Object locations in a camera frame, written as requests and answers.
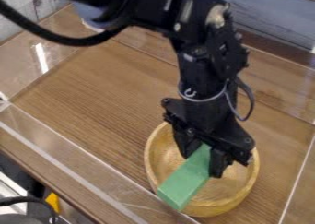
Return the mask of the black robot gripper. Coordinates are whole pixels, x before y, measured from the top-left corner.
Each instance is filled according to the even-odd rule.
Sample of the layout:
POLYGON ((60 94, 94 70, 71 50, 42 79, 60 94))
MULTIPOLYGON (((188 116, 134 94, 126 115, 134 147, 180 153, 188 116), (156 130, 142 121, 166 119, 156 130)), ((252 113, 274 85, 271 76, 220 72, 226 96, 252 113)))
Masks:
POLYGON ((202 95, 192 87, 179 88, 178 99, 164 98, 164 120, 174 129, 174 138, 182 156, 188 159, 202 144, 211 149, 210 175, 223 176, 234 162, 243 166, 252 159, 255 141, 239 122, 246 121, 236 110, 238 87, 222 86, 218 91, 202 95))

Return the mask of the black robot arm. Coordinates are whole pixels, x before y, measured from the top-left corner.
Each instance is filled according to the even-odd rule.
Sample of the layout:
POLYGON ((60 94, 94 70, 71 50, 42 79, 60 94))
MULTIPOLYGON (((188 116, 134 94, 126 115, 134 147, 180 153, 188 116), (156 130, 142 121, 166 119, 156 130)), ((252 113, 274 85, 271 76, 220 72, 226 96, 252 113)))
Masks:
POLYGON ((178 57, 179 97, 162 100, 178 150, 190 158, 210 147, 208 174, 247 165, 255 140, 239 125, 238 92, 255 99, 239 74, 248 67, 243 35, 227 0, 71 0, 87 23, 104 30, 136 26, 162 33, 178 57))

